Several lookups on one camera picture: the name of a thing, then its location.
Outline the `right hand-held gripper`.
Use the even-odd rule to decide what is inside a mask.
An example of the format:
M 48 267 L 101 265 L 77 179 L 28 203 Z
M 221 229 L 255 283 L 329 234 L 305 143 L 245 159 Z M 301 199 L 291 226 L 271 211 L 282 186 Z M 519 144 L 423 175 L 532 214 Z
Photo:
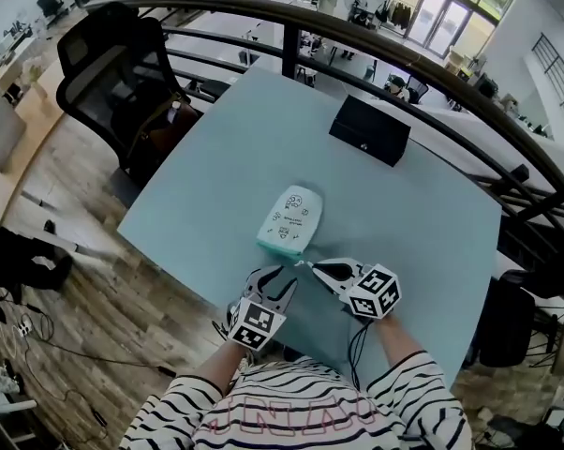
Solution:
M 401 299 L 398 276 L 379 263 L 362 269 L 361 262 L 349 257 L 325 259 L 312 265 L 314 277 L 331 292 L 341 295 L 340 301 L 354 316 L 381 320 Z

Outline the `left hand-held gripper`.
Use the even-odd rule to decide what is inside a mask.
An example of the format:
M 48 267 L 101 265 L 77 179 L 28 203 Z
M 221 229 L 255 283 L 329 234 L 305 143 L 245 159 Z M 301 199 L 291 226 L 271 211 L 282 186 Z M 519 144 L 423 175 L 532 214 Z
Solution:
M 251 351 L 260 351 L 271 341 L 286 320 L 285 312 L 297 289 L 297 278 L 284 285 L 277 296 L 265 293 L 265 287 L 283 270 L 272 265 L 253 271 L 247 278 L 240 298 L 229 306 L 227 339 Z

